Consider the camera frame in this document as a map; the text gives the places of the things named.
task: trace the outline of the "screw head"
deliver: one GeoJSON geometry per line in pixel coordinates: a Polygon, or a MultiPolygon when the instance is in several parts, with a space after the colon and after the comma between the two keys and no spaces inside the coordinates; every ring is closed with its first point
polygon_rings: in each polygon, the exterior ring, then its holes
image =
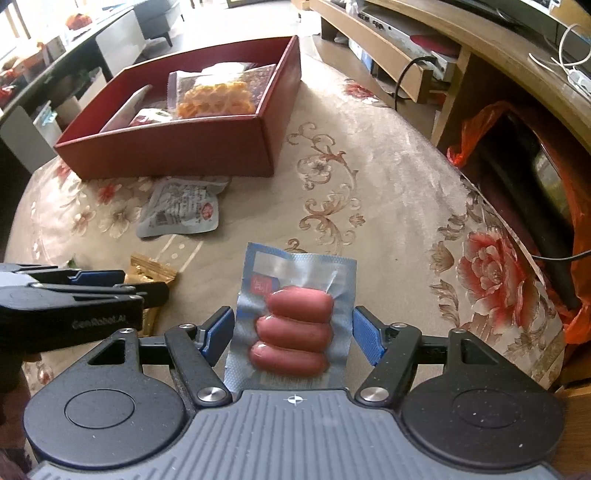
{"type": "Polygon", "coordinates": [[[388,390],[382,387],[367,387],[364,388],[359,393],[359,395],[365,401],[378,402],[386,400],[386,398],[389,396],[389,393],[388,390]]]}
{"type": "Polygon", "coordinates": [[[205,387],[197,392],[197,398],[208,403],[217,402],[226,398],[226,391],[219,387],[205,387]]]}

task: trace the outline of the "sauce packet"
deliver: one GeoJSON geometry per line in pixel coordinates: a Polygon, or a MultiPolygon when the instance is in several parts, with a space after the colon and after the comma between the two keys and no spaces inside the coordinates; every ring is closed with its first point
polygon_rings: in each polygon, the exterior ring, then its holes
{"type": "MultiPolygon", "coordinates": [[[[176,276],[176,270],[151,260],[145,255],[133,254],[131,255],[129,267],[125,271],[125,283],[163,281],[170,287],[176,276]]],[[[144,310],[142,331],[138,332],[140,336],[152,335],[159,310],[160,307],[144,310]]]]}
{"type": "Polygon", "coordinates": [[[227,177],[212,181],[181,178],[160,181],[142,211],[136,230],[138,237],[215,230],[219,223],[216,194],[228,181],[227,177]]]}

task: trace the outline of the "plastic bag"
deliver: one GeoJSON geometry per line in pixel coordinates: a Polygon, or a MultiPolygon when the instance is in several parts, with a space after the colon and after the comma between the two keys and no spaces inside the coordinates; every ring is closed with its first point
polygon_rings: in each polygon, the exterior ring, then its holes
{"type": "Polygon", "coordinates": [[[201,73],[205,75],[242,73],[245,70],[250,70],[254,66],[254,63],[247,63],[242,61],[224,61],[221,63],[216,63],[215,65],[207,67],[206,69],[203,69],[201,73]]]}
{"type": "Polygon", "coordinates": [[[138,112],[141,102],[144,101],[144,98],[151,88],[151,85],[146,85],[139,90],[136,90],[121,108],[115,112],[105,126],[100,129],[99,133],[127,128],[135,114],[138,112]]]}
{"type": "MultiPolygon", "coordinates": [[[[462,123],[461,144],[448,148],[447,159],[456,167],[464,167],[479,140],[507,111],[516,114],[535,133],[556,165],[572,216],[573,255],[591,249],[591,155],[550,113],[538,108],[517,107],[509,102],[488,105],[462,123]]],[[[582,307],[578,312],[567,310],[557,297],[551,299],[564,323],[566,342],[585,343],[591,340],[591,257],[572,262],[570,272],[582,307]]]]}
{"type": "Polygon", "coordinates": [[[168,111],[177,119],[253,114],[274,70],[273,64],[233,74],[172,72],[168,111]]]}
{"type": "Polygon", "coordinates": [[[166,179],[154,188],[142,211],[138,237],[215,230],[219,223],[217,195],[228,184],[219,181],[166,179]]]}
{"type": "Polygon", "coordinates": [[[236,325],[226,360],[224,383],[230,391],[246,388],[339,388],[352,336],[357,262],[334,255],[292,254],[278,248],[249,243],[236,306],[236,325]],[[314,378],[294,378],[257,370],[250,362],[258,342],[255,321],[269,313],[266,298],[288,287],[325,291],[334,300],[330,325],[333,331],[325,351],[329,367],[314,378]]]}
{"type": "Polygon", "coordinates": [[[172,121],[172,119],[173,116],[170,113],[159,108],[142,108],[129,123],[129,126],[138,127],[140,125],[164,124],[172,121]]]}
{"type": "Polygon", "coordinates": [[[357,14],[359,12],[361,12],[364,5],[365,5],[364,0],[346,0],[345,11],[351,17],[357,17],[357,14]]]}

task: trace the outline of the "gold packet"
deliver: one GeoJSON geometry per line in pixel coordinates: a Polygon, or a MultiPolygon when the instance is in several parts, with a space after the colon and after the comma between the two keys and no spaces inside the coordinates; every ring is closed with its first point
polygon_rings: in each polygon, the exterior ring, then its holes
{"type": "MultiPolygon", "coordinates": [[[[133,254],[129,268],[125,272],[125,283],[143,283],[152,281],[163,281],[170,287],[170,284],[177,276],[177,271],[162,265],[162,263],[151,260],[145,255],[133,254]]],[[[154,323],[158,316],[160,307],[144,310],[142,316],[142,331],[140,336],[150,336],[154,330],[154,323]]]]}

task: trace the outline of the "orange plastic bag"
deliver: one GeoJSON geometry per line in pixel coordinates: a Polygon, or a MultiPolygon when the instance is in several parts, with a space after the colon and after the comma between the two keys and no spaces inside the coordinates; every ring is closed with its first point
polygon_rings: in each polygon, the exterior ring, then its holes
{"type": "MultiPolygon", "coordinates": [[[[464,167],[480,139],[508,111],[531,128],[556,165],[573,220],[573,254],[591,249],[591,155],[546,110],[509,102],[488,105],[464,121],[461,144],[447,150],[447,159],[458,168],[464,167]]],[[[591,340],[591,257],[572,262],[570,273],[582,306],[573,312],[556,302],[557,309],[564,323],[566,342],[585,343],[591,340]]]]}

